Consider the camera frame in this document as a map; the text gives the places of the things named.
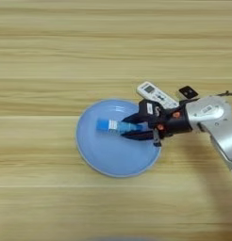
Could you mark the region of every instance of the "orange part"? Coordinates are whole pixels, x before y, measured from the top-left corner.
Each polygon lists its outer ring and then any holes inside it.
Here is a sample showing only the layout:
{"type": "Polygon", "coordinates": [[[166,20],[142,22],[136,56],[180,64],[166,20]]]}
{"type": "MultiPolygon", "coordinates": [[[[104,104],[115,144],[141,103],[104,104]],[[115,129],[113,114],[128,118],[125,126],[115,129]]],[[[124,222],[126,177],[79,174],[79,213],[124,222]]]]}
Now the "orange part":
{"type": "Polygon", "coordinates": [[[174,113],[173,113],[173,117],[174,117],[174,118],[177,118],[177,119],[180,118],[180,112],[179,112],[179,111],[174,112],[174,113]]]}

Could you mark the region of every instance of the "wooden table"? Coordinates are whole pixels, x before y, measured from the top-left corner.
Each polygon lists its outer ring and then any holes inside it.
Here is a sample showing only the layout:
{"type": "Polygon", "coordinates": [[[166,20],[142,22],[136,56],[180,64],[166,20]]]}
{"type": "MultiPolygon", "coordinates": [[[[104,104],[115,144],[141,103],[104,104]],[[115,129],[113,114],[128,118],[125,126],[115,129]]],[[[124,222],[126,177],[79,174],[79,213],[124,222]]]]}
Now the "wooden table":
{"type": "Polygon", "coordinates": [[[232,174],[208,135],[166,139],[134,178],[80,157],[83,110],[137,102],[145,79],[232,90],[232,1],[0,0],[0,241],[232,241],[232,174]]]}

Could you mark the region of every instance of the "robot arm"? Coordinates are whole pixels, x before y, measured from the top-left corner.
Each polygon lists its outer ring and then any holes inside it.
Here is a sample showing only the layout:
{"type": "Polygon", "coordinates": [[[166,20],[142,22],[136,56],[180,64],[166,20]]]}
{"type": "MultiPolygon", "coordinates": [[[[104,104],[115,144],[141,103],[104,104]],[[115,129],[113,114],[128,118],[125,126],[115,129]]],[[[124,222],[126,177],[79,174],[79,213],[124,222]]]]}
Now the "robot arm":
{"type": "Polygon", "coordinates": [[[232,115],[222,97],[209,96],[186,106],[191,128],[208,132],[215,149],[232,171],[232,115]]]}
{"type": "Polygon", "coordinates": [[[164,109],[157,102],[143,100],[139,103],[139,113],[124,121],[147,122],[147,131],[125,133],[123,136],[136,140],[153,139],[155,146],[160,146],[164,137],[175,134],[208,132],[214,147],[232,171],[231,106],[223,97],[208,96],[181,102],[174,109],[164,109]]]}

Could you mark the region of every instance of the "silver robot arm segment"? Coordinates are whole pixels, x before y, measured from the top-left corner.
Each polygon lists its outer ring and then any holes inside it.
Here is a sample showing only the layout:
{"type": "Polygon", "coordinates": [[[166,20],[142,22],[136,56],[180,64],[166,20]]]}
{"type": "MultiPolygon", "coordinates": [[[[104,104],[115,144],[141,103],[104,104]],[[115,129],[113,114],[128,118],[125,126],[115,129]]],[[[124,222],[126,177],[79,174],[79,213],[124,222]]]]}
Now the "silver robot arm segment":
{"type": "Polygon", "coordinates": [[[232,113],[220,96],[208,96],[186,105],[192,130],[208,132],[213,146],[232,171],[232,113]]]}

